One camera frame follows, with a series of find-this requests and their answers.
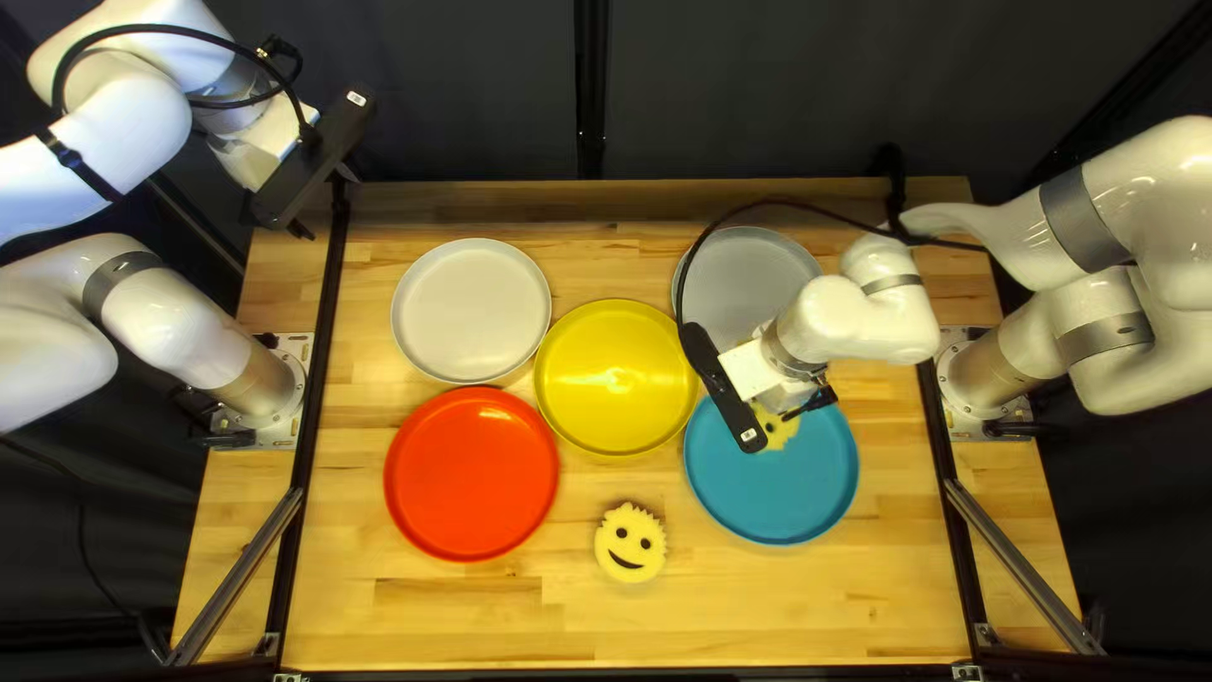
butcher block tabletop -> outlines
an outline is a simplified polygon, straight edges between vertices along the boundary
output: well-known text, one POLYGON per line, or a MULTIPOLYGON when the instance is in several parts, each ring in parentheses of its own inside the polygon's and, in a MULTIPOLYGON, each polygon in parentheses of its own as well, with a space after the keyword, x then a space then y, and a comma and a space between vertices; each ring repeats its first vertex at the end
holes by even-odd
MULTIPOLYGON (((353 219, 282 665, 321 670, 492 670, 951 663, 970 655, 925 413, 914 368, 837 361, 830 379, 859 453, 858 494, 825 535, 764 548, 696 502, 681 437, 625 463, 560 443, 545 522, 518 550, 457 564, 415 549, 383 500, 383 463, 400 424, 451 389, 415 369, 389 326, 410 263, 452 239, 521 248, 551 288, 553 323, 582 303, 621 297, 671 314, 678 258, 704 224, 765 197, 812 201, 880 223, 877 178, 367 183, 353 219), (664 573, 612 583, 594 562, 602 514, 619 500, 668 532, 664 573)), ((911 178, 909 204, 970 201, 965 178, 911 178)), ((315 241, 257 230, 238 319, 253 332, 315 328, 327 248, 327 187, 303 222, 315 241)), ((862 233, 812 213, 756 208, 730 224, 778 229, 827 273, 862 233)), ((983 253, 915 250, 941 323, 1001 319, 983 253)), ((533 362, 494 385, 534 403, 533 362)), ((1034 443, 955 445, 960 478, 1058 595, 1077 603, 1034 443)), ((290 453, 212 452, 175 637, 179 637, 285 493, 290 453)), ((1011 644, 1062 649, 978 537, 989 621, 1011 644)), ((264 631, 274 557, 204 660, 247 655, 264 631)))

yellow plate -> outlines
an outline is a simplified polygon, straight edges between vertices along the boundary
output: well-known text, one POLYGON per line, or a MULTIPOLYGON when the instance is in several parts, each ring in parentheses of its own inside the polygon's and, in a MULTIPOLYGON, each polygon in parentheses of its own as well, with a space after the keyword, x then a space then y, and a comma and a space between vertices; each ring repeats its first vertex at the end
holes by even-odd
POLYGON ((534 395, 551 430, 613 458, 657 448, 686 426, 698 376, 661 310, 622 298, 560 317, 534 361, 534 395))

diagonal support bar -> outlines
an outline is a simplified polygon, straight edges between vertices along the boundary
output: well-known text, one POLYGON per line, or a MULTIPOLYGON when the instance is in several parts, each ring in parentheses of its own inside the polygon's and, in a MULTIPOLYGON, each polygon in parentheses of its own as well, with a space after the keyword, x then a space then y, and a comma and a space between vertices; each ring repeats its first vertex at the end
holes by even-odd
POLYGON ((985 539, 985 543, 993 549, 993 554, 997 556, 997 561, 1006 567, 1006 571, 1014 578, 1018 586, 1027 592, 1031 603, 1044 615, 1044 619, 1048 621, 1048 625, 1056 630, 1057 635, 1064 640, 1065 644, 1077 654, 1107 655, 1098 640, 1064 606, 1060 597, 1052 591, 1052 588, 1031 567, 1031 563, 1018 551, 1018 548, 1010 541, 1010 538, 1001 532, 1001 528, 997 528, 997 525, 985 514, 964 485, 954 478, 949 478, 944 481, 944 486, 947 488, 947 499, 951 503, 951 506, 985 539))
POLYGON ((211 595, 202 611, 198 613, 198 618, 194 619, 189 630, 165 658, 164 665, 191 665, 198 660, 206 649, 206 644, 211 642, 211 637, 223 624, 228 612, 231 611, 231 606, 248 585, 257 567, 261 566, 270 548, 298 514, 302 500, 302 488, 291 488, 286 492, 274 511, 269 514, 269 518, 240 554, 240 558, 231 564, 231 571, 223 578, 223 583, 219 583, 218 589, 211 595))

gray plate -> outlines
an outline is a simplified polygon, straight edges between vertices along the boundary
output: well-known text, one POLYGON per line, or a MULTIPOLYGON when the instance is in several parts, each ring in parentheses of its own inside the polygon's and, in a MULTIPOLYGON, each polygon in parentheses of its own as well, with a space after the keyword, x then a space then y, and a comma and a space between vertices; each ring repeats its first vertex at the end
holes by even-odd
MULTIPOLYGON (((670 283, 675 309, 685 262, 684 253, 670 283)), ((702 323, 722 354, 748 340, 818 274, 821 264, 804 246, 772 229, 719 229, 694 253, 684 292, 685 319, 702 323)))

plate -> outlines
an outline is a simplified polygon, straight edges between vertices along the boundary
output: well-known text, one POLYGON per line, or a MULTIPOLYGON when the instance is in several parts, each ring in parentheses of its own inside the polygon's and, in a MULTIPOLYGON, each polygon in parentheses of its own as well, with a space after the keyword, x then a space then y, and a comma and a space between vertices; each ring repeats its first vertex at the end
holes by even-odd
POLYGON ((543 523, 560 459, 543 418, 497 389, 457 389, 405 420, 383 468, 396 527, 447 561, 499 557, 543 523))
MULTIPOLYGON (((678 275, 669 298, 678 309, 678 275)), ((764 227, 727 227, 711 233, 694 253, 686 279, 684 319, 697 321, 721 354, 749 340, 758 326, 795 299, 822 274, 821 264, 799 242, 764 227)))
POLYGON ((590 453, 652 451, 686 425, 698 376, 674 320, 652 305, 610 298, 551 326, 534 360, 534 396, 551 429, 590 453))
POLYGON ((747 540, 807 543, 841 521, 854 500, 858 448, 841 411, 828 406, 795 419, 782 449, 753 455, 737 448, 709 399, 686 428, 684 457, 694 495, 715 521, 747 540))
POLYGON ((422 373, 484 384, 518 369, 551 320, 543 271, 496 239, 458 239, 408 267, 391 298, 395 344, 422 373))

